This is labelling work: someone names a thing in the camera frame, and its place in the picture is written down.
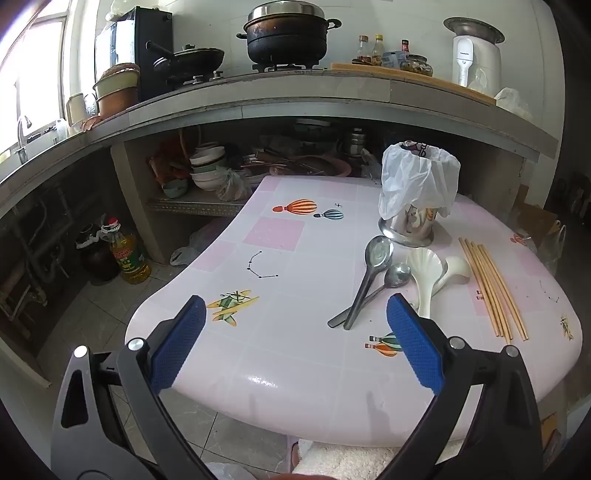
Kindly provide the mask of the wooden chopstick three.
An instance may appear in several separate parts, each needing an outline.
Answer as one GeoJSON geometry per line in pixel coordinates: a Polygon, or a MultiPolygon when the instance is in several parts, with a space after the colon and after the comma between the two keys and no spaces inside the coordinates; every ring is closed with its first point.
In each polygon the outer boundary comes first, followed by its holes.
{"type": "Polygon", "coordinates": [[[505,339],[507,344],[510,344],[512,337],[509,327],[507,326],[505,313],[501,304],[499,303],[499,299],[497,297],[495,288],[491,283],[491,279],[489,278],[485,263],[481,259],[481,255],[477,252],[476,245],[472,241],[468,240],[467,246],[470,250],[470,253],[472,254],[473,259],[475,260],[479,275],[482,279],[484,288],[483,296],[485,297],[487,305],[491,309],[491,315],[496,324],[496,332],[505,339]]]}

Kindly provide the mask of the black frying pan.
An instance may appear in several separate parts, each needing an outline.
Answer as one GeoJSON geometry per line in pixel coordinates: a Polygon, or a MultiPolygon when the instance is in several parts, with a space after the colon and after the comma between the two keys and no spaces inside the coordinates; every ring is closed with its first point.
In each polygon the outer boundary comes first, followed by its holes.
{"type": "Polygon", "coordinates": [[[208,76],[221,66],[224,58],[224,51],[221,49],[197,48],[190,44],[175,53],[153,41],[147,41],[145,48],[159,56],[153,62],[153,70],[165,78],[208,76]]]}

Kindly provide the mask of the wooden chopstick four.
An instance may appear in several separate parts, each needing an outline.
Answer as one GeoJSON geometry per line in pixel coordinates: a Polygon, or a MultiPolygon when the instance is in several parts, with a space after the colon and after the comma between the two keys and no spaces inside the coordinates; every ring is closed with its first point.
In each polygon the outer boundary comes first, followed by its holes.
{"type": "Polygon", "coordinates": [[[510,344],[513,336],[508,325],[508,321],[505,315],[505,311],[503,309],[503,305],[501,300],[499,299],[499,295],[497,292],[497,287],[495,285],[495,280],[493,278],[492,271],[485,260],[484,255],[480,252],[477,245],[470,241],[469,246],[471,247],[472,253],[476,256],[476,260],[482,272],[482,277],[486,283],[486,287],[489,292],[489,296],[491,301],[495,307],[497,319],[499,321],[499,327],[501,330],[501,336],[505,339],[507,344],[510,344]]]}

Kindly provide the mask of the white electric appliance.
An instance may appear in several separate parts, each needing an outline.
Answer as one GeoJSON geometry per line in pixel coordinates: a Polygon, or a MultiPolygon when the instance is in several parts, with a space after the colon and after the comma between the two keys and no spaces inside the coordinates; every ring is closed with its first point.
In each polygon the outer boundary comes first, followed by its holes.
{"type": "Polygon", "coordinates": [[[449,17],[444,26],[453,39],[452,82],[495,97],[502,89],[499,44],[505,41],[496,27],[473,18],[449,17]]]}

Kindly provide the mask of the white plastic soup spoon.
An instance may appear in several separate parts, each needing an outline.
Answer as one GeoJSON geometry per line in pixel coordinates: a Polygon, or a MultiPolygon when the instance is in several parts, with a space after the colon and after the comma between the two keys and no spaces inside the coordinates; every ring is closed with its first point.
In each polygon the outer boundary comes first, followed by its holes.
{"type": "Polygon", "coordinates": [[[448,256],[446,258],[444,272],[434,285],[432,295],[435,296],[451,280],[455,280],[456,278],[469,280],[471,278],[471,275],[472,269],[469,263],[463,257],[448,256]]]}

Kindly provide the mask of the small steel spoon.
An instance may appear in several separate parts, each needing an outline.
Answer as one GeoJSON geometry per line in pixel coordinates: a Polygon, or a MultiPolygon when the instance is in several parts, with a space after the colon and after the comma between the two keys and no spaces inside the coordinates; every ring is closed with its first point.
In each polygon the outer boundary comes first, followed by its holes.
{"type": "MultiPolygon", "coordinates": [[[[384,290],[399,288],[408,284],[411,279],[412,269],[411,267],[404,262],[394,263],[385,273],[383,279],[383,285],[377,288],[372,293],[368,294],[365,299],[363,299],[361,308],[365,307],[367,304],[372,302],[378,295],[380,295],[384,290]]],[[[335,328],[339,325],[342,325],[346,322],[346,318],[349,315],[349,308],[342,311],[335,317],[332,317],[331,320],[328,321],[329,328],[335,328]]]]}

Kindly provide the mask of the white shell-shaped rice paddle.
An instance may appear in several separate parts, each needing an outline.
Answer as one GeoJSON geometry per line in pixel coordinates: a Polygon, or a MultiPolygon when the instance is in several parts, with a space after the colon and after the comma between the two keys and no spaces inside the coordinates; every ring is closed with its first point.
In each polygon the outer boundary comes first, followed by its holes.
{"type": "Polygon", "coordinates": [[[416,248],[408,252],[407,263],[417,285],[418,315],[430,319],[434,287],[443,275],[442,261],[431,249],[416,248]]]}

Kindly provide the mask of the yellow cooking oil bottle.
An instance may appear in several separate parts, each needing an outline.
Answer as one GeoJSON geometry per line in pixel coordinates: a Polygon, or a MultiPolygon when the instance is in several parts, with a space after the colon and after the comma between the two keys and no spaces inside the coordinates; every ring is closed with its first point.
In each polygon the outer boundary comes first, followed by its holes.
{"type": "Polygon", "coordinates": [[[121,270],[122,278],[132,285],[144,282],[150,276],[151,268],[136,237],[125,233],[115,217],[108,218],[101,226],[101,231],[121,270]]]}

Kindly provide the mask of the wooden chopstick five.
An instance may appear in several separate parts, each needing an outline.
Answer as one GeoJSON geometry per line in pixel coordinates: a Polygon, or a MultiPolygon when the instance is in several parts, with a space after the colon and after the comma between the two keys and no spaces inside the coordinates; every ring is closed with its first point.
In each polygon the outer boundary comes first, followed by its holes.
{"type": "Polygon", "coordinates": [[[512,336],[513,336],[513,339],[514,339],[514,333],[513,333],[512,327],[515,327],[515,329],[516,329],[516,332],[517,332],[517,335],[518,335],[518,336],[521,338],[521,335],[520,335],[520,333],[519,333],[519,330],[518,330],[518,328],[517,328],[517,326],[516,326],[516,324],[515,324],[515,322],[514,322],[514,319],[513,319],[513,317],[512,317],[511,311],[509,310],[509,308],[508,308],[508,305],[507,305],[507,304],[506,304],[506,302],[505,302],[504,296],[502,295],[502,290],[501,290],[500,286],[497,284],[497,281],[496,281],[496,277],[495,277],[495,275],[494,275],[494,272],[493,272],[493,270],[492,270],[492,268],[491,268],[491,267],[490,267],[490,269],[491,269],[491,271],[492,271],[493,278],[494,278],[494,280],[495,280],[495,285],[496,285],[496,287],[497,287],[497,292],[498,292],[498,295],[499,295],[499,299],[500,299],[500,300],[501,300],[501,302],[502,302],[503,309],[504,309],[504,311],[505,311],[505,315],[506,315],[506,318],[507,318],[507,321],[508,321],[508,325],[509,325],[509,327],[510,327],[510,330],[511,330],[511,333],[512,333],[512,336]]]}

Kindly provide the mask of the wooden chopstick one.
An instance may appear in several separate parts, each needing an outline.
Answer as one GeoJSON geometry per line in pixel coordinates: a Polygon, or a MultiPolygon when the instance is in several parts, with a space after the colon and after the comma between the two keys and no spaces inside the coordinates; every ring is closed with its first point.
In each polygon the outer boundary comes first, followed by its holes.
{"type": "Polygon", "coordinates": [[[460,243],[460,245],[465,253],[465,256],[468,260],[468,263],[473,271],[473,275],[476,279],[476,282],[478,284],[478,289],[480,291],[480,297],[482,298],[482,300],[485,303],[485,307],[486,307],[489,319],[491,321],[493,331],[497,337],[501,337],[501,330],[499,327],[499,321],[497,319],[496,310],[495,310],[495,307],[494,307],[494,305],[491,301],[491,298],[489,296],[489,292],[486,287],[485,281],[482,277],[482,272],[481,272],[481,269],[478,265],[478,262],[477,262],[475,256],[473,255],[473,253],[468,245],[467,240],[463,237],[460,237],[459,243],[460,243]]]}

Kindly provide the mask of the large steel spoon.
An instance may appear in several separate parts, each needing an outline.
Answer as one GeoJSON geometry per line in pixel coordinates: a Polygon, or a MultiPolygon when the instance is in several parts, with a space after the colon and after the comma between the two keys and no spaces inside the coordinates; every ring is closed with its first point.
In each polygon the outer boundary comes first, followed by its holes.
{"type": "Polygon", "coordinates": [[[370,287],[372,286],[377,275],[386,271],[393,261],[394,256],[394,242],[384,236],[379,235],[374,237],[366,246],[365,250],[365,265],[366,271],[363,274],[363,280],[361,285],[356,292],[356,297],[353,300],[349,314],[346,317],[344,329],[349,331],[352,329],[353,324],[356,322],[361,309],[363,300],[366,299],[370,287]]]}

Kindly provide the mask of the white plastic bag liner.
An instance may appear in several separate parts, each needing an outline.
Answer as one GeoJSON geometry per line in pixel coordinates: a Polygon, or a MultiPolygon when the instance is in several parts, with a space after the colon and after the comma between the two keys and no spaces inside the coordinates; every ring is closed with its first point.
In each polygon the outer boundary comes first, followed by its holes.
{"type": "Polygon", "coordinates": [[[444,149],[410,140],[389,146],[382,158],[380,216],[394,218],[409,206],[449,216],[460,170],[460,161],[444,149]]]}

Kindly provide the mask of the brown ceramic pot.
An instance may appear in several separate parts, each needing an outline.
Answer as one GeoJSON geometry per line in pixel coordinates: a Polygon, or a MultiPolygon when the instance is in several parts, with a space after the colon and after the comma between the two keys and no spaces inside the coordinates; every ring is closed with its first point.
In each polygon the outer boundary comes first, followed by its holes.
{"type": "Polygon", "coordinates": [[[109,118],[137,102],[140,69],[120,63],[105,70],[93,85],[100,118],[109,118]]]}

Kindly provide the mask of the cardboard box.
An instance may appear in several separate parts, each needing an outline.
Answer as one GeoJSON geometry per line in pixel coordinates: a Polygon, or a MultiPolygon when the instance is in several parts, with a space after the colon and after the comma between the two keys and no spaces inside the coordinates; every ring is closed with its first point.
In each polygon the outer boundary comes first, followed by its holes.
{"type": "Polygon", "coordinates": [[[557,214],[526,202],[528,190],[528,186],[519,185],[511,220],[522,237],[529,237],[539,247],[547,237],[558,233],[562,226],[557,214]]]}

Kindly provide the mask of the wooden chopstick two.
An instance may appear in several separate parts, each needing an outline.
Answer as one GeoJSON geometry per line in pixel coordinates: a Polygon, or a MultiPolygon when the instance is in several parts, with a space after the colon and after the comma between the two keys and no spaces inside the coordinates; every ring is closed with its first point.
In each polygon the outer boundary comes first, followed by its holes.
{"type": "Polygon", "coordinates": [[[506,332],[505,329],[503,321],[503,311],[502,308],[499,306],[496,292],[494,291],[494,288],[491,285],[483,262],[480,260],[480,257],[476,252],[476,249],[471,245],[471,242],[468,239],[463,239],[462,243],[467,250],[470,265],[475,268],[476,280],[479,285],[483,300],[485,302],[491,323],[493,325],[495,335],[497,337],[502,337],[505,340],[508,340],[509,334],[506,332]]]}

